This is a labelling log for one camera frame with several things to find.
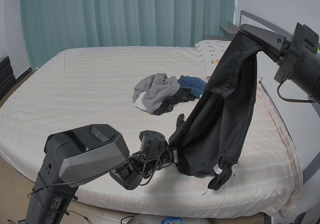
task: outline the curtain fold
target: curtain fold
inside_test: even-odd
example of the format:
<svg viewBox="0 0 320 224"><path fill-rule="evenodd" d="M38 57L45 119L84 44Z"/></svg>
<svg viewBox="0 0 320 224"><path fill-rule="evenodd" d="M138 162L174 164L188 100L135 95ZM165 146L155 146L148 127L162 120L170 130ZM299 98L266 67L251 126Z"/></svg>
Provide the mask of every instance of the curtain fold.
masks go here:
<svg viewBox="0 0 320 224"><path fill-rule="evenodd" d="M233 22L235 0L20 0L32 68L62 50L99 46L193 47Z"/></svg>

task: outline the pillow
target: pillow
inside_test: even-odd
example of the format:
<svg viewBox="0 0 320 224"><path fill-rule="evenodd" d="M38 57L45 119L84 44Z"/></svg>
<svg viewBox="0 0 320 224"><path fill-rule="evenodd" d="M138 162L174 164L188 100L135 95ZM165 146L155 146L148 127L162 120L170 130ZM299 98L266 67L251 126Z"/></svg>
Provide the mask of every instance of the pillow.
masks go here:
<svg viewBox="0 0 320 224"><path fill-rule="evenodd" d="M211 76L231 41L204 40L195 44L201 61L202 75Z"/></svg>

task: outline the blue sticker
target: blue sticker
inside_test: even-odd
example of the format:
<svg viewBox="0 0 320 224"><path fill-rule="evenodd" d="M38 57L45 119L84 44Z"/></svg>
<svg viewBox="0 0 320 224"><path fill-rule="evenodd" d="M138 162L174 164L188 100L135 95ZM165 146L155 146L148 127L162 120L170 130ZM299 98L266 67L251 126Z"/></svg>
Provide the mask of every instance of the blue sticker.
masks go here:
<svg viewBox="0 0 320 224"><path fill-rule="evenodd" d="M179 217L166 217L161 224L184 224L184 221Z"/></svg>

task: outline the gray clothing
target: gray clothing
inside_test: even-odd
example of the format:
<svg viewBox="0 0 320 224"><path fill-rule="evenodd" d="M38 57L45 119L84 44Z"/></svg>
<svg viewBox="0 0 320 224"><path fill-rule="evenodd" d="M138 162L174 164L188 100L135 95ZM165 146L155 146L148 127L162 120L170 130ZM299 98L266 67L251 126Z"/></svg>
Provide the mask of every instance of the gray clothing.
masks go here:
<svg viewBox="0 0 320 224"><path fill-rule="evenodd" d="M180 85L175 76L168 78L165 73L152 74L137 83L132 100L136 102L140 93L146 91L141 101L146 110L153 113L161 106L164 99L174 95L179 88Z"/></svg>

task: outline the tile floor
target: tile floor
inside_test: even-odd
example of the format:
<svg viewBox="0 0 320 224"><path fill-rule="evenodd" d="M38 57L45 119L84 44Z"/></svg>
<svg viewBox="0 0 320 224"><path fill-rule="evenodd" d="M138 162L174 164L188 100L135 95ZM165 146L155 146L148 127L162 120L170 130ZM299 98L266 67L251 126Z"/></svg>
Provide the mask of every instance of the tile floor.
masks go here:
<svg viewBox="0 0 320 224"><path fill-rule="evenodd" d="M35 71L33 70L29 73L0 99L0 107ZM18 223L18 220L25 218L29 204L27 194L31 192L33 184L28 178L10 167L0 156L0 224L8 224L7 219ZM70 203L68 210L88 217L93 224L120 224L122 218L135 215L135 213L103 209L74 200ZM268 221L266 221L265 217L263 213L258 213L250 217L233 219L211 218L209 220L213 224L266 224L270 218L267 218ZM71 212L69 216L63 217L61 224L87 224L87 221Z"/></svg>

